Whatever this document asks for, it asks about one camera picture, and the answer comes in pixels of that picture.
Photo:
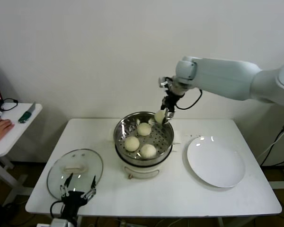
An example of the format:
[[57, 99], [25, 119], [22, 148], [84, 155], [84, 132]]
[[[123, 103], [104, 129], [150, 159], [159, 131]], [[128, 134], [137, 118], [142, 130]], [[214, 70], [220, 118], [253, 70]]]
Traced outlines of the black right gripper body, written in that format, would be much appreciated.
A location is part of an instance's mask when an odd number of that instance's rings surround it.
[[175, 112], [175, 106], [177, 102], [184, 97], [184, 95], [176, 95], [171, 91], [165, 91], [166, 96], [164, 96], [163, 100], [166, 101], [167, 111]]

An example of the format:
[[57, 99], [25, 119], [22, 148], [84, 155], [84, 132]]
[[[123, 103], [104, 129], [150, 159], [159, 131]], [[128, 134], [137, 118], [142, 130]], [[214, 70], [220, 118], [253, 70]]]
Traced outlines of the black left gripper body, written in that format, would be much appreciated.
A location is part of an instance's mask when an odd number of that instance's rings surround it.
[[79, 208], [85, 206], [88, 203], [87, 199], [81, 197], [83, 194], [83, 192], [79, 191], [69, 191], [68, 196], [62, 196], [61, 201], [64, 204], [64, 208], [61, 214], [62, 219], [70, 219], [77, 217]]

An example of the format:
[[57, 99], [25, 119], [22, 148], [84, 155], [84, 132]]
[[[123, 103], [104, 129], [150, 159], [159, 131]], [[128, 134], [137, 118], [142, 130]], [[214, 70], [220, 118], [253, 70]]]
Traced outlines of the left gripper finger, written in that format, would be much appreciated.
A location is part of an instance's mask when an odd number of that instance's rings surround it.
[[69, 196], [69, 190], [68, 187], [70, 185], [70, 182], [72, 180], [73, 173], [70, 174], [70, 176], [65, 180], [64, 184], [60, 185], [60, 192], [62, 197]]
[[96, 175], [94, 175], [90, 189], [86, 193], [84, 193], [81, 197], [85, 200], [90, 200], [96, 195], [96, 192], [97, 192], [97, 190], [96, 190]]

